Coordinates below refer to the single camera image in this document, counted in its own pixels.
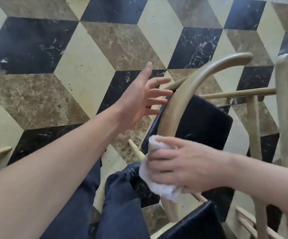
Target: geometric patterned floor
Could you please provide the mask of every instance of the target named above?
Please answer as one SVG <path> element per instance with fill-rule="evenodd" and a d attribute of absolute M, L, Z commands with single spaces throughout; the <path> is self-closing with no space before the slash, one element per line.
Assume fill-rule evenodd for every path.
<path fill-rule="evenodd" d="M 0 147 L 14 148 L 0 169 L 114 104 L 147 61 L 153 76 L 176 81 L 210 60 L 252 52 L 250 64 L 210 76 L 197 94 L 274 87 L 285 32 L 288 0 L 0 0 Z M 245 100 L 210 102 L 234 119 L 224 150 L 246 155 Z M 259 98 L 259 119 L 263 160 L 279 163 L 276 96 Z M 102 181 L 136 161 L 127 140 L 139 146 L 153 120 L 144 117 L 108 147 Z M 254 213 L 249 196 L 225 188 L 206 196 L 238 238 L 250 238 L 233 209 Z M 199 205 L 189 195 L 179 204 L 181 216 Z M 267 211 L 269 226 L 286 237 L 281 211 Z M 143 213 L 151 233 L 167 223 L 159 204 Z"/>

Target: cleaning rag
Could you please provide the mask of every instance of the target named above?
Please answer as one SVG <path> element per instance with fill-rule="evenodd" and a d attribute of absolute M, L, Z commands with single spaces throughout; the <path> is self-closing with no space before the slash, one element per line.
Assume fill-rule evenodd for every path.
<path fill-rule="evenodd" d="M 176 185 L 162 185 L 153 182 L 150 179 L 150 169 L 147 167 L 148 157 L 150 153 L 158 149 L 176 149 L 173 146 L 167 145 L 163 142 L 157 142 L 155 139 L 158 135 L 150 136 L 148 139 L 148 153 L 146 154 L 142 164 L 139 168 L 139 176 L 146 182 L 148 188 L 155 194 L 161 197 L 169 199 L 173 202 L 177 202 L 179 194 L 182 192 L 182 187 Z"/>

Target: left hand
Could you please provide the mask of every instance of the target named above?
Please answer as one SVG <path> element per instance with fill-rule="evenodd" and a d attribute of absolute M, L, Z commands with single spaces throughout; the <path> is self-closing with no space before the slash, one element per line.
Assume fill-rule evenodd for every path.
<path fill-rule="evenodd" d="M 148 62 L 145 69 L 139 73 L 121 98 L 114 104 L 121 112 L 121 129 L 124 131 L 137 123 L 143 116 L 158 115 L 160 113 L 159 110 L 153 110 L 148 107 L 167 104 L 166 99 L 158 97 L 171 96 L 173 94 L 171 90 L 155 88 L 157 85 L 169 83 L 171 78 L 155 77 L 149 80 L 152 70 L 152 63 Z"/>

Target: left forearm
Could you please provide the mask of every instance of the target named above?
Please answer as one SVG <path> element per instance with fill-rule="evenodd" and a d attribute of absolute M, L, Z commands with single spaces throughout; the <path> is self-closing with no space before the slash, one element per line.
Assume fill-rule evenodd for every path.
<path fill-rule="evenodd" d="M 0 238 L 41 236 L 118 135 L 118 117 L 111 107 L 0 171 Z"/>

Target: right forearm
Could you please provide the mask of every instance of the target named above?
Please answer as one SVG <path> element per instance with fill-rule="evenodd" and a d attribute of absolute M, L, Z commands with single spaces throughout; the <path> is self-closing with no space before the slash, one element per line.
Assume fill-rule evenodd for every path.
<path fill-rule="evenodd" d="M 288 168 L 242 155 L 230 164 L 228 186 L 288 211 Z"/>

